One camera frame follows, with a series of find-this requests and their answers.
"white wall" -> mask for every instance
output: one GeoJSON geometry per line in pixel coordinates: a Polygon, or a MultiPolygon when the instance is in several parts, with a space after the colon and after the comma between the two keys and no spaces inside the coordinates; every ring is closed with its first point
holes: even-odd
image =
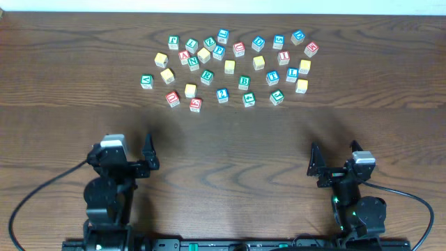
{"type": "Polygon", "coordinates": [[[0,0],[9,11],[446,15],[446,0],[0,0]]]}

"table surface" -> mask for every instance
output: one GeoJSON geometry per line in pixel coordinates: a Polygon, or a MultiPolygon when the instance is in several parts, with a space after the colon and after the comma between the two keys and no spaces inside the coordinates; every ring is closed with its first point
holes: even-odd
{"type": "MultiPolygon", "coordinates": [[[[436,212],[423,250],[444,250],[446,232],[446,18],[343,15],[193,15],[140,13],[5,13],[0,21],[0,223],[37,185],[82,161],[107,133],[127,136],[132,159],[147,132],[161,162],[149,179],[138,180],[132,222],[139,231],[183,238],[293,238],[299,233],[328,236],[339,231],[330,189],[307,177],[310,144],[318,142],[329,165],[341,166],[356,139],[377,159],[371,182],[411,192],[436,212]],[[218,29],[231,45],[246,44],[236,73],[211,59],[190,72],[169,50],[169,35],[199,41],[218,29]],[[291,44],[302,29],[303,45],[291,44]],[[278,66],[275,34],[284,34],[291,53],[278,66]],[[264,70],[254,71],[251,49],[264,70]],[[316,41],[306,94],[284,76],[298,67],[305,45],[316,41]],[[156,53],[169,56],[176,80],[166,85],[155,66],[156,53]],[[204,69],[215,73],[200,83],[204,69]],[[277,70],[278,85],[266,84],[277,70]],[[141,74],[155,78],[142,89],[141,74]],[[244,108],[238,78],[252,78],[255,107],[244,108]],[[197,83],[199,114],[184,97],[197,83]],[[226,87],[230,100],[218,104],[226,87]],[[285,101],[273,106],[271,92],[285,101]],[[168,106],[176,90],[181,104],[168,106]]],[[[86,219],[84,186],[97,174],[90,168],[57,181],[19,212],[15,233],[29,250],[58,250],[66,238],[82,237],[86,219]]],[[[387,202],[386,237],[416,244],[429,221],[419,202],[360,186],[362,195],[387,202]]],[[[7,234],[2,250],[12,250],[7,234]]]]}

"wire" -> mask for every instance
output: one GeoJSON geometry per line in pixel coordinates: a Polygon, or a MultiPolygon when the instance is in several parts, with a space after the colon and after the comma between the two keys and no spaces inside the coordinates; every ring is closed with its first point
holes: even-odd
{"type": "Polygon", "coordinates": [[[294,238],[294,240],[291,242],[291,246],[294,247],[295,245],[297,245],[296,241],[297,241],[300,237],[302,237],[302,236],[309,236],[309,237],[311,237],[311,238],[314,240],[314,242],[318,245],[318,247],[320,247],[320,248],[322,247],[321,244],[318,242],[318,240],[316,240],[316,238],[314,238],[314,236],[312,236],[311,234],[307,234],[307,233],[303,233],[303,234],[299,234],[299,235],[297,235],[297,236],[294,238]]]}
{"type": "Polygon", "coordinates": [[[431,229],[432,229],[433,220],[434,220],[435,216],[434,216],[434,214],[433,214],[433,209],[432,209],[431,205],[429,205],[429,203],[427,203],[427,202],[426,202],[425,200],[423,200],[422,198],[417,197],[417,196],[415,196],[415,195],[411,195],[410,193],[402,192],[402,191],[395,190],[395,189],[391,189],[391,188],[386,188],[386,187],[379,186],[379,185],[370,184],[370,183],[368,183],[368,182],[366,182],[366,181],[363,181],[362,179],[360,179],[360,178],[358,178],[358,177],[356,177],[356,176],[355,176],[355,178],[356,178],[356,181],[357,181],[357,182],[360,182],[360,183],[362,183],[362,184],[364,184],[364,185],[366,185],[366,186],[369,186],[369,187],[371,187],[371,188],[376,188],[376,189],[379,189],[379,190],[384,190],[384,191],[386,191],[386,192],[393,192],[393,193],[396,193],[396,194],[398,194],[398,195],[403,195],[403,196],[409,197],[409,198],[411,198],[411,199],[417,200],[417,201],[423,203],[423,204],[427,207],[427,209],[429,209],[429,213],[431,214],[431,218],[429,219],[429,225],[427,226],[426,231],[424,232],[424,234],[423,234],[423,236],[421,237],[421,239],[418,241],[417,245],[415,245],[415,247],[413,247],[412,251],[416,251],[416,250],[421,246],[421,244],[423,244],[423,242],[426,240],[427,236],[429,235],[429,233],[431,232],[431,229]]]}
{"type": "Polygon", "coordinates": [[[8,224],[8,230],[9,230],[9,237],[11,238],[11,241],[14,243],[15,247],[20,250],[20,251],[24,251],[24,248],[20,245],[19,241],[17,240],[17,237],[15,237],[14,235],[14,230],[13,230],[13,224],[14,224],[14,219],[15,216],[17,215],[17,213],[19,212],[19,210],[21,209],[21,207],[32,197],[34,196],[38,191],[42,190],[43,188],[45,188],[46,186],[48,186],[49,184],[57,181],[60,178],[63,178],[64,176],[67,176],[69,174],[71,174],[72,172],[76,171],[77,169],[79,169],[81,166],[83,166],[86,163],[86,160],[82,161],[81,163],[79,163],[77,166],[69,169],[68,171],[59,174],[58,176],[48,180],[47,182],[43,183],[42,185],[39,185],[36,189],[34,189],[32,192],[30,192],[25,198],[23,198],[23,200],[15,207],[13,213],[11,214],[10,218],[9,218],[9,224],[8,224]]]}

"wood grain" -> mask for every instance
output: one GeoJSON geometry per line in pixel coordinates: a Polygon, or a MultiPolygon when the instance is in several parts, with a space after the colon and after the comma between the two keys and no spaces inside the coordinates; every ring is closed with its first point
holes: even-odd
{"type": "MultiPolygon", "coordinates": [[[[233,59],[230,47],[225,59],[233,59]]],[[[117,13],[4,13],[0,21],[0,234],[2,250],[9,215],[38,184],[83,160],[106,133],[124,133],[133,158],[147,132],[153,134],[161,169],[139,181],[133,225],[148,234],[183,238],[292,238],[338,231],[330,190],[306,177],[309,147],[317,141],[331,165],[349,157],[357,139],[378,160],[371,182],[425,198],[436,212],[421,250],[444,250],[446,232],[446,18],[342,15],[193,15],[117,13]],[[188,38],[231,32],[229,46],[242,41],[234,76],[211,59],[191,73],[169,35],[188,38]],[[309,90],[294,84],[269,87],[266,72],[278,66],[276,33],[286,36],[290,66],[305,58],[291,44],[302,29],[306,43],[320,46],[307,76],[309,90]],[[265,70],[254,72],[255,36],[266,46],[265,70]],[[169,56],[176,81],[167,86],[153,62],[169,56]],[[204,69],[215,73],[199,83],[204,69]],[[139,78],[153,74],[155,88],[139,78]],[[238,77],[252,78],[255,107],[245,109],[238,77]],[[184,86],[198,84],[200,114],[191,113],[184,86]],[[215,90],[230,101],[219,105],[215,90]],[[274,107],[269,95],[281,89],[274,107]],[[181,105],[164,96],[177,90],[181,105]]],[[[82,236],[84,186],[90,167],[45,188],[20,211],[15,233],[28,250],[60,250],[65,238],[82,236]]],[[[363,195],[387,201],[387,237],[414,245],[429,214],[416,201],[361,187],[363,195]]]]}

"wooden cube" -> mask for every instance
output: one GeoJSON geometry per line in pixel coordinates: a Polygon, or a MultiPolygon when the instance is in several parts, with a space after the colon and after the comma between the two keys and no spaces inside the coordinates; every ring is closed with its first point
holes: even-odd
{"type": "Polygon", "coordinates": [[[166,68],[167,62],[169,62],[167,55],[163,53],[157,53],[155,57],[155,65],[166,68]]]}
{"type": "Polygon", "coordinates": [[[201,83],[210,85],[214,80],[214,73],[209,70],[204,70],[203,74],[201,74],[201,83]]]}
{"type": "Polygon", "coordinates": [[[245,93],[243,94],[243,104],[245,107],[250,107],[256,104],[256,97],[254,93],[245,93]]]}
{"type": "Polygon", "coordinates": [[[191,112],[200,112],[202,102],[203,101],[199,98],[193,98],[190,101],[190,105],[189,105],[190,111],[191,112]]]}
{"type": "Polygon", "coordinates": [[[277,91],[271,93],[271,96],[270,96],[270,100],[273,105],[280,104],[282,101],[284,101],[284,98],[285,98],[285,96],[280,90],[277,90],[277,91]]]}
{"type": "Polygon", "coordinates": [[[255,70],[261,70],[265,68],[265,59],[263,59],[263,56],[256,56],[252,59],[252,65],[255,70]]]}
{"type": "Polygon", "coordinates": [[[279,79],[279,73],[275,70],[266,74],[266,82],[269,86],[279,83],[279,79]]]}
{"type": "Polygon", "coordinates": [[[215,47],[217,46],[217,43],[215,42],[213,37],[209,37],[204,40],[204,47],[209,51],[212,52],[215,47]]]}
{"type": "Polygon", "coordinates": [[[260,52],[265,47],[265,39],[263,39],[260,36],[257,36],[253,41],[251,45],[252,49],[254,49],[256,52],[260,52]]]}
{"type": "Polygon", "coordinates": [[[232,49],[236,57],[245,55],[245,45],[242,42],[234,44],[232,49]]]}
{"type": "Polygon", "coordinates": [[[188,59],[187,63],[189,64],[190,71],[200,69],[200,64],[198,63],[198,58],[196,56],[193,56],[190,59],[188,59]]]}
{"type": "Polygon", "coordinates": [[[178,94],[176,94],[175,91],[172,91],[171,93],[167,94],[166,100],[169,103],[170,107],[174,107],[180,104],[180,98],[178,97],[178,94]]]}
{"type": "Polygon", "coordinates": [[[304,53],[311,58],[318,52],[318,50],[319,46],[315,42],[311,42],[306,46],[304,53]]]}
{"type": "Polygon", "coordinates": [[[310,60],[301,60],[299,63],[299,73],[308,74],[310,66],[312,66],[312,62],[310,60]]]}
{"type": "Polygon", "coordinates": [[[197,94],[197,86],[195,84],[186,84],[184,94],[186,95],[186,98],[195,98],[195,95],[197,94]]]}
{"type": "Polygon", "coordinates": [[[296,93],[306,93],[308,89],[308,80],[298,79],[298,83],[295,85],[296,93]]]}
{"type": "Polygon", "coordinates": [[[274,36],[274,42],[272,43],[272,48],[281,50],[284,46],[284,43],[285,43],[285,36],[276,35],[274,36]]]}
{"type": "Polygon", "coordinates": [[[189,38],[186,43],[186,50],[194,54],[198,50],[198,41],[193,38],[189,38]]]}
{"type": "Polygon", "coordinates": [[[288,64],[290,62],[290,53],[288,51],[279,52],[279,55],[277,55],[277,61],[279,62],[279,66],[288,64]]]}
{"type": "Polygon", "coordinates": [[[224,73],[234,74],[235,69],[236,69],[236,62],[234,60],[226,60],[224,62],[224,73]]]}
{"type": "Polygon", "coordinates": [[[143,74],[141,77],[141,86],[143,89],[153,89],[153,77],[149,74],[143,74]]]}
{"type": "Polygon", "coordinates": [[[226,49],[223,46],[217,45],[212,53],[214,59],[222,60],[225,50],[226,49]]]}
{"type": "Polygon", "coordinates": [[[229,100],[229,92],[228,89],[218,89],[217,90],[217,99],[218,103],[228,102],[229,100]]]}
{"type": "Polygon", "coordinates": [[[220,29],[217,34],[217,41],[222,44],[227,44],[229,38],[229,31],[225,29],[220,29]]]}
{"type": "Polygon", "coordinates": [[[294,83],[296,80],[298,80],[299,70],[296,68],[288,68],[288,71],[286,71],[286,81],[294,83]]]}
{"type": "Polygon", "coordinates": [[[238,89],[247,91],[249,88],[249,83],[251,82],[251,78],[248,76],[240,76],[238,80],[238,89]]]}
{"type": "Polygon", "coordinates": [[[202,48],[198,51],[197,56],[202,63],[207,63],[210,59],[210,52],[206,48],[202,48]]]}
{"type": "Polygon", "coordinates": [[[305,34],[301,30],[298,30],[295,33],[291,34],[291,42],[294,45],[299,45],[300,43],[302,43],[304,41],[304,38],[305,34]]]}
{"type": "Polygon", "coordinates": [[[182,65],[187,64],[187,60],[190,59],[190,54],[187,50],[183,50],[182,52],[179,52],[178,56],[180,57],[180,61],[181,61],[182,65]]]}
{"type": "Polygon", "coordinates": [[[161,72],[161,78],[166,84],[170,84],[175,80],[174,74],[170,69],[163,70],[161,72]]]}
{"type": "Polygon", "coordinates": [[[169,36],[169,41],[167,42],[169,49],[178,50],[180,48],[180,37],[179,36],[169,36]]]}

